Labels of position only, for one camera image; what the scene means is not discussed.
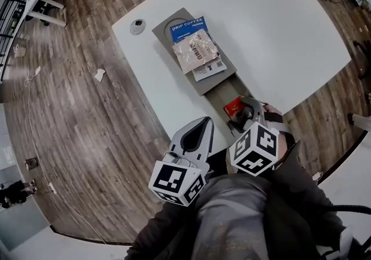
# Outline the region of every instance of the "white packet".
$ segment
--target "white packet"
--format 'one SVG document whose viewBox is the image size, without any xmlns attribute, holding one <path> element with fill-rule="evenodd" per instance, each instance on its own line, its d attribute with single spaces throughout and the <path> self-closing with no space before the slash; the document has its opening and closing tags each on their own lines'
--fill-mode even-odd
<svg viewBox="0 0 371 260">
<path fill-rule="evenodd" d="M 227 69 L 226 65 L 222 62 L 220 56 L 209 63 L 206 63 L 196 69 L 192 70 L 195 81 L 198 82 L 202 79 L 215 75 Z"/>
<path fill-rule="evenodd" d="M 219 52 L 205 30 L 199 30 L 173 46 L 184 74 L 214 60 Z"/>
</svg>

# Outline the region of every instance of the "hand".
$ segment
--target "hand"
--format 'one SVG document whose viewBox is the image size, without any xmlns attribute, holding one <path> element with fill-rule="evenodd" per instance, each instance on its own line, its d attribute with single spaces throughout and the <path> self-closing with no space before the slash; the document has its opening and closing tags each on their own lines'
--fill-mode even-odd
<svg viewBox="0 0 371 260">
<path fill-rule="evenodd" d="M 277 113 L 282 116 L 282 113 L 273 107 L 272 105 L 263 106 L 264 111 L 269 113 Z M 288 150 L 288 144 L 286 142 L 286 137 L 284 134 L 280 133 L 278 136 L 278 160 L 281 160 Z"/>
</svg>

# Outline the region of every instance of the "white cube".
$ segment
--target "white cube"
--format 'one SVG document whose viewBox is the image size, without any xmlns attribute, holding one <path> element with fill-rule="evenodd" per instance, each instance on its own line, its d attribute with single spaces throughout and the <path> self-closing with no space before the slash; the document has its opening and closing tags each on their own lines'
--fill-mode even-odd
<svg viewBox="0 0 371 260">
<path fill-rule="evenodd" d="M 230 146 L 231 164 L 256 177 L 278 161 L 278 135 L 254 122 L 249 130 Z"/>
<path fill-rule="evenodd" d="M 189 206 L 206 182 L 202 170 L 156 161 L 148 187 L 162 200 Z"/>
</svg>

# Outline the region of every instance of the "person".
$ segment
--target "person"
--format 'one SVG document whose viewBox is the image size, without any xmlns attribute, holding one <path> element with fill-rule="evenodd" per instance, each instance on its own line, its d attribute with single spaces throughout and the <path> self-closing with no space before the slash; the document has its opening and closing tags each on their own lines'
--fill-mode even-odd
<svg viewBox="0 0 371 260">
<path fill-rule="evenodd" d="M 283 123 L 277 109 L 264 109 Z M 288 141 L 279 135 L 274 170 L 258 177 L 221 174 L 189 207 L 165 203 L 137 235 L 125 260 L 314 260 L 321 258 L 316 245 L 338 251 L 345 227 L 336 213 L 317 209 L 332 203 L 301 167 L 300 141 Z M 211 169 L 214 156 L 208 160 Z M 225 154 L 219 159 L 225 162 Z M 357 247 L 353 240 L 351 250 Z"/>
<path fill-rule="evenodd" d="M 14 204 L 25 203 L 27 198 L 36 191 L 35 179 L 31 183 L 17 181 L 6 189 L 0 190 L 0 204 L 3 208 L 9 208 Z"/>
</svg>

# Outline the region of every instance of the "black jacket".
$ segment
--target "black jacket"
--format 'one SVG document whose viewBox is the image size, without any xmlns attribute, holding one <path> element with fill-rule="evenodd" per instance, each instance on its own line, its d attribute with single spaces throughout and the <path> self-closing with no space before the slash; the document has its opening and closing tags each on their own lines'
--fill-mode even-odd
<svg viewBox="0 0 371 260">
<path fill-rule="evenodd" d="M 277 170 L 264 175 L 272 184 L 264 211 L 270 260 L 319 259 L 315 246 L 338 250 L 345 228 L 336 213 L 316 209 L 316 205 L 332 204 L 301 167 L 299 146 L 287 152 Z M 165 203 L 138 234 L 125 260 L 189 259 L 198 231 L 197 211 L 194 203 L 189 207 Z"/>
</svg>

